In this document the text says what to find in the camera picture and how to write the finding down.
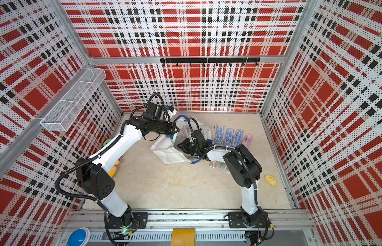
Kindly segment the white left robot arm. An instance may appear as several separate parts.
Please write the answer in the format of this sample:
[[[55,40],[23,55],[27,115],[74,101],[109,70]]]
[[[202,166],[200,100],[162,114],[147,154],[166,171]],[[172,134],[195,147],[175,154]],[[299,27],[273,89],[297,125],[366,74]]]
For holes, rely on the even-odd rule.
[[[136,142],[150,132],[163,135],[174,135],[180,129],[175,122],[164,120],[145,119],[141,116],[133,116],[125,121],[120,133],[99,152],[88,159],[81,159],[81,163],[61,174],[56,182],[56,190],[65,196],[89,199],[97,203],[105,212],[115,217],[122,217],[127,209],[125,203],[114,189],[115,182],[109,176],[116,161]],[[87,178],[87,184],[81,185],[87,195],[73,194],[61,188],[61,181],[69,174],[87,166],[88,171],[93,171]]]

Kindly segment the pink compass set case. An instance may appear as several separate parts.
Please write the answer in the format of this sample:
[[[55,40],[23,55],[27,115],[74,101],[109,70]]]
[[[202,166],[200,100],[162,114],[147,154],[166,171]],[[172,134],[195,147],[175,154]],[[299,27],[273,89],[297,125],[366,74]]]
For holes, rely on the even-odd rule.
[[[251,145],[251,143],[253,142],[253,139],[254,139],[254,136],[253,136],[252,134],[250,134],[250,133],[247,133],[247,134],[245,135],[243,141],[242,141],[242,144],[243,144],[245,147],[249,148],[250,145]]]

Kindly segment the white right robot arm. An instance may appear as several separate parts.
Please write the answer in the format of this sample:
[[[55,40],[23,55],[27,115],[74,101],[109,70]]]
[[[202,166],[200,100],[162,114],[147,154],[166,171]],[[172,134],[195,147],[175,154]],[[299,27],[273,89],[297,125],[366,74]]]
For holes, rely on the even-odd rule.
[[[261,210],[258,203],[258,182],[262,166],[245,145],[225,147],[187,138],[177,147],[183,153],[201,160],[225,163],[232,178],[241,187],[241,210],[249,216]]]

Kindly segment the white canvas bag blue handles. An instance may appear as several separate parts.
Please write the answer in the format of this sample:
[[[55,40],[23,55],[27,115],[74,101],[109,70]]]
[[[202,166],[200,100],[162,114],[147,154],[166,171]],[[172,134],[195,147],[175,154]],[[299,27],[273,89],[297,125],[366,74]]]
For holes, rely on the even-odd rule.
[[[176,126],[180,129],[178,133],[171,136],[162,135],[151,146],[152,152],[165,164],[190,163],[196,164],[200,159],[191,154],[183,152],[178,145],[187,138],[191,144],[191,130],[188,124],[189,117],[180,115],[175,119]]]

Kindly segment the clear green compass case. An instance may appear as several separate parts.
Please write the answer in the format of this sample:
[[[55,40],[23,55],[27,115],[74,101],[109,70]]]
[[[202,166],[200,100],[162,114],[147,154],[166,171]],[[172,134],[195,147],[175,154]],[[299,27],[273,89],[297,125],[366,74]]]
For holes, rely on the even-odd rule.
[[[225,163],[221,163],[221,162],[218,163],[217,168],[219,171],[226,171],[228,169],[227,165]]]

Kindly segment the blue compass set case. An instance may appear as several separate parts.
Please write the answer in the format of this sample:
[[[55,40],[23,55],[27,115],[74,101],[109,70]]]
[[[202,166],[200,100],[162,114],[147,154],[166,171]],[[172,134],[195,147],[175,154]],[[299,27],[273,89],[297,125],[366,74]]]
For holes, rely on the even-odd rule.
[[[225,139],[223,141],[223,144],[226,147],[231,147],[232,146],[232,141],[234,138],[234,130],[231,128],[227,128],[226,133],[225,133]]]
[[[224,126],[217,126],[216,128],[216,136],[215,136],[215,144],[216,145],[221,145],[223,143],[224,139]]]
[[[233,147],[236,147],[236,146],[238,146],[239,144],[242,143],[243,135],[244,135],[244,131],[243,130],[238,129],[236,131],[236,133],[234,135],[233,142],[232,142],[232,146]]]

